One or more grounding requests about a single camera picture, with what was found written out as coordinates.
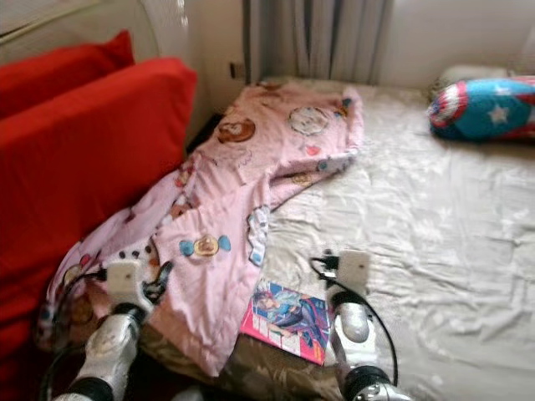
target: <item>wall outlet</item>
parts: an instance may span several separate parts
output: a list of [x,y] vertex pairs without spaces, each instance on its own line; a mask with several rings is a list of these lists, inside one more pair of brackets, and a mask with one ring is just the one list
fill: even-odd
[[232,79],[245,79],[244,63],[229,63],[228,65]]

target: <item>pink fabric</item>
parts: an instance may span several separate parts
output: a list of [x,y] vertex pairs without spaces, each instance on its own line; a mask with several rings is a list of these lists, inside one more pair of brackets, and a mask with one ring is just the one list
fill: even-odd
[[[354,89],[341,96],[296,84],[246,88],[213,136],[130,211],[79,243],[55,280],[82,255],[98,251],[105,266],[132,257],[146,261],[152,266],[147,279],[173,261],[166,297],[150,324],[217,376],[261,272],[269,211],[343,170],[362,135]],[[105,287],[89,292],[97,314],[106,313]]]

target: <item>magazine cover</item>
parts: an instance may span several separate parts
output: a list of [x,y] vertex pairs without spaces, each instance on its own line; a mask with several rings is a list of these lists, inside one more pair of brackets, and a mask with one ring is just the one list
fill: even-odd
[[327,305],[321,299],[261,280],[240,332],[321,365],[329,340]]

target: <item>bed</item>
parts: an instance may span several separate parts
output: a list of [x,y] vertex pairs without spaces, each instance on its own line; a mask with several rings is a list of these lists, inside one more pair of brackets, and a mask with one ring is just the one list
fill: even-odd
[[[344,87],[299,83],[320,92]],[[403,389],[418,400],[528,399],[535,148],[439,140],[420,91],[357,88],[365,124],[357,160],[272,213],[262,276],[324,297],[308,258],[325,249],[368,251],[369,300],[393,334]],[[217,379],[149,327],[142,347],[171,370],[255,399],[341,397],[334,368],[245,336]],[[381,366],[391,368],[379,332],[377,347]]]

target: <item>white curtain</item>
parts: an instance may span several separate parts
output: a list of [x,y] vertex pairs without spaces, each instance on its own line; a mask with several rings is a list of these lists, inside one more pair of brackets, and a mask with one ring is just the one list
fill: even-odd
[[294,75],[373,83],[389,0],[246,0],[249,80]]

